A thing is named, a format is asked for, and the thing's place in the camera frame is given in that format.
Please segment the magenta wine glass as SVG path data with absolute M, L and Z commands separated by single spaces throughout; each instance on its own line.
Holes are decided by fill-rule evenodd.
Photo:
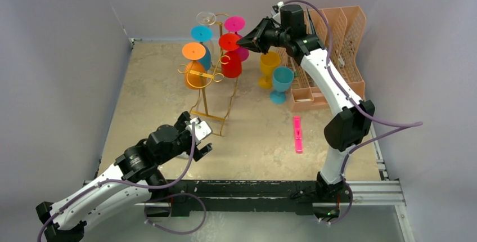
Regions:
M 224 27 L 231 33 L 237 35 L 240 39 L 243 37 L 239 32 L 243 30 L 246 25 L 246 21 L 241 16 L 231 16 L 229 17 L 225 23 Z M 246 61 L 249 58 L 249 50 L 239 47 L 235 50 L 235 52 L 239 55 L 242 62 Z

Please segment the yellow wine glass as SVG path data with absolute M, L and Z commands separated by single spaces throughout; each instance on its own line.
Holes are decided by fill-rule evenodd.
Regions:
M 278 53 L 269 51 L 260 56 L 260 71 L 262 76 L 258 80 L 259 87 L 270 89 L 272 87 L 272 74 L 275 68 L 280 65 L 281 58 Z

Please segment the red wine glass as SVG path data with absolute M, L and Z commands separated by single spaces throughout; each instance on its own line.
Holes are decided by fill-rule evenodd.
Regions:
M 237 53 L 239 45 L 237 41 L 240 37 L 234 33 L 226 33 L 219 38 L 219 46 L 225 53 L 220 61 L 222 63 L 222 74 L 227 78 L 237 78 L 242 73 L 242 60 Z

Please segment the light blue wine glass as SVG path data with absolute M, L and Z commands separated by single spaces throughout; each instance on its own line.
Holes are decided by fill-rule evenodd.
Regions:
M 294 80 L 294 73 L 291 69 L 279 66 L 272 74 L 273 91 L 269 94 L 270 100 L 274 104 L 283 104 L 286 101 L 286 91 L 290 88 Z

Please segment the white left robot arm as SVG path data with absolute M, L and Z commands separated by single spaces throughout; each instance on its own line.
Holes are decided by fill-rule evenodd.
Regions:
M 212 150 L 211 144 L 198 145 L 213 133 L 200 118 L 183 112 L 174 125 L 164 124 L 127 148 L 93 181 L 55 203 L 44 201 L 36 212 L 43 226 L 37 241 L 81 241 L 85 231 L 114 215 L 122 208 L 138 203 L 165 201 L 171 206 L 171 189 L 187 174 L 192 161 Z M 158 167 L 183 153 L 188 162 L 178 178 L 169 182 Z

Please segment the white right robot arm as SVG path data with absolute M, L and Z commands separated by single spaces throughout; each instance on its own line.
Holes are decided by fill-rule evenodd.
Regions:
M 324 201 L 338 193 L 344 181 L 347 160 L 368 135 L 375 112 L 372 101 L 364 101 L 340 75 L 330 60 L 332 46 L 325 46 L 316 33 L 308 33 L 304 1 L 291 0 L 274 6 L 276 16 L 265 17 L 247 35 L 237 41 L 240 47 L 266 54 L 270 47 L 281 47 L 318 85 L 333 119 L 324 128 L 329 145 L 323 168 L 317 175 L 316 194 Z

